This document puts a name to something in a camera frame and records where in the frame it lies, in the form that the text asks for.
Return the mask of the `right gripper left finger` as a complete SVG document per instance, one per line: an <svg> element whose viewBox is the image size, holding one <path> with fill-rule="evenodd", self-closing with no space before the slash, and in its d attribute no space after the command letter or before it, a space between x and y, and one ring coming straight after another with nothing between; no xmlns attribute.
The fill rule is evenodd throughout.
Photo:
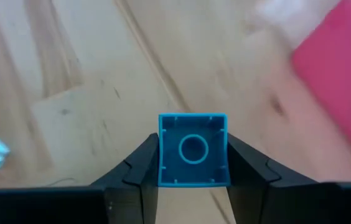
<svg viewBox="0 0 351 224"><path fill-rule="evenodd" d="M0 224L155 224L159 137L90 185L0 189Z"/></svg>

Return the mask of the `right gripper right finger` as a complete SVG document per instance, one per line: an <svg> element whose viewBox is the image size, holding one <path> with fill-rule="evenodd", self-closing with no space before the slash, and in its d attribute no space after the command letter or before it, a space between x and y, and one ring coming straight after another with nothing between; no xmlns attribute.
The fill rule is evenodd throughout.
<svg viewBox="0 0 351 224"><path fill-rule="evenodd" d="M351 224L351 182L317 182L228 135L237 224Z"/></svg>

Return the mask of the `sky blue small toy block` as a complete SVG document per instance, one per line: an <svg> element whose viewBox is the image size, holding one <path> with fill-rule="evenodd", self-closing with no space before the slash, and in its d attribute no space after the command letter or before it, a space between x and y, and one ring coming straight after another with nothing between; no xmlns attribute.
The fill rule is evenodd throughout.
<svg viewBox="0 0 351 224"><path fill-rule="evenodd" d="M162 113L158 118L160 187L228 187L228 117Z"/></svg>

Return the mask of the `pink plastic bin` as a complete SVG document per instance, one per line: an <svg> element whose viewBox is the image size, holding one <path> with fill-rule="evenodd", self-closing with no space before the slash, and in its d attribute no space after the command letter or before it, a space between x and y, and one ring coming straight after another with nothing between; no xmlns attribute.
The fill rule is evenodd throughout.
<svg viewBox="0 0 351 224"><path fill-rule="evenodd" d="M351 142L351 0L340 0L292 53L297 75Z"/></svg>

